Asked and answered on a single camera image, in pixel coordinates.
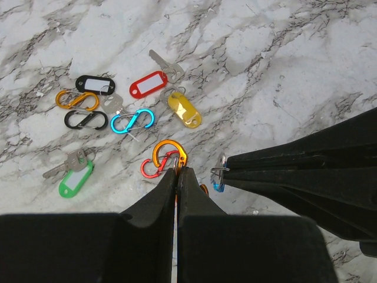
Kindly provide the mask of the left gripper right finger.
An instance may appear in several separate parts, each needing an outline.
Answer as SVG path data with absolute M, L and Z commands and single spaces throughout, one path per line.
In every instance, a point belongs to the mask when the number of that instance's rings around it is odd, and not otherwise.
M 336 282 L 321 231 L 297 216 L 229 215 L 194 170 L 178 183 L 178 282 Z

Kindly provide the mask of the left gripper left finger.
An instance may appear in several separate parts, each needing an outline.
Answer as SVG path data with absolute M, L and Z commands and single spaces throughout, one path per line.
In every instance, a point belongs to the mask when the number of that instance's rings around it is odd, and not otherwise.
M 2 282 L 170 282 L 176 174 L 120 213 L 1 216 Z

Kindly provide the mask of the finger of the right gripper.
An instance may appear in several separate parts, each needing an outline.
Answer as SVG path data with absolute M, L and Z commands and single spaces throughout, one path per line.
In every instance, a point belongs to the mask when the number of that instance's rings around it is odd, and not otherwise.
M 292 212 L 313 219 L 321 228 L 349 241 L 359 243 L 365 256 L 376 255 L 376 211 L 337 200 L 260 182 L 254 172 L 235 170 L 223 173 L 223 183 L 264 196 Z
M 230 156 L 231 170 L 363 168 L 376 166 L 376 109 L 275 147 Z

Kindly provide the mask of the blue key tag with key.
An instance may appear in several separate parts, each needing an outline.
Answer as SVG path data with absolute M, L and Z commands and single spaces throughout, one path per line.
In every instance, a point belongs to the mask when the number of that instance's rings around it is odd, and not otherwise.
M 224 192 L 225 184 L 223 182 L 224 172 L 229 171 L 226 167 L 226 155 L 224 152 L 220 153 L 217 162 L 210 170 L 210 182 L 214 190 L 219 193 Z

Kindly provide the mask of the orange carabiner front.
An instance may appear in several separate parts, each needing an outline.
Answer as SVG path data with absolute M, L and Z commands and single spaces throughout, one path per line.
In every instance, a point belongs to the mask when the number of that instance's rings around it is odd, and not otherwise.
M 160 150 L 164 146 L 173 146 L 174 150 L 170 150 L 167 153 L 160 155 Z M 156 144 L 153 149 L 152 158 L 151 160 L 148 160 L 148 162 L 153 162 L 154 166 L 157 168 L 153 177 L 157 177 L 164 172 L 167 162 L 172 157 L 174 157 L 173 170 L 175 174 L 178 175 L 180 169 L 186 166 L 188 161 L 188 154 L 183 146 L 179 142 L 171 139 L 165 139 Z

